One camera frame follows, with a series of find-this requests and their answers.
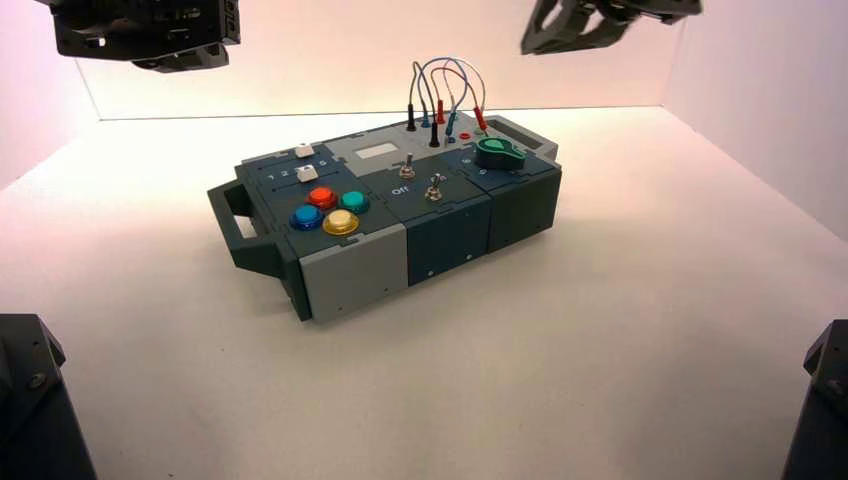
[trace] white backdrop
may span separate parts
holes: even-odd
[[[0,188],[97,121],[74,61],[56,53],[53,19],[32,0],[0,9]]]
[[[454,54],[492,108],[657,105],[679,27],[642,21],[610,49],[523,57],[533,0],[244,0],[230,66],[162,75],[80,60],[102,118],[405,110],[409,62]]]
[[[848,239],[848,3],[709,0],[666,107]]]

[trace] red connector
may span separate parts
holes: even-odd
[[[474,116],[477,117],[477,125],[480,126],[480,130],[486,131],[489,128],[489,124],[486,123],[486,119],[483,118],[483,112],[480,110],[480,107],[474,107]]]
[[[438,111],[436,112],[436,122],[440,125],[445,123],[445,102],[439,100]]]

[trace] white push button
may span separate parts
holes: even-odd
[[[311,182],[318,178],[318,170],[315,170],[315,167],[312,165],[297,167],[295,171],[297,172],[297,179],[300,180],[300,183]]]
[[[312,148],[312,145],[301,143],[294,147],[294,154],[297,158],[311,157],[312,155],[315,155],[315,149]]]

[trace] red button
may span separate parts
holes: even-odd
[[[321,210],[329,210],[336,206],[336,194],[327,187],[318,187],[309,192],[309,203]]]

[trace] blue button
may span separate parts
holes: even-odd
[[[362,192],[347,192],[342,195],[339,206],[353,213],[362,213],[368,210],[368,197],[363,195]]]
[[[314,230],[321,226],[324,215],[313,205],[301,205],[295,209],[289,220],[291,226],[298,230]]]

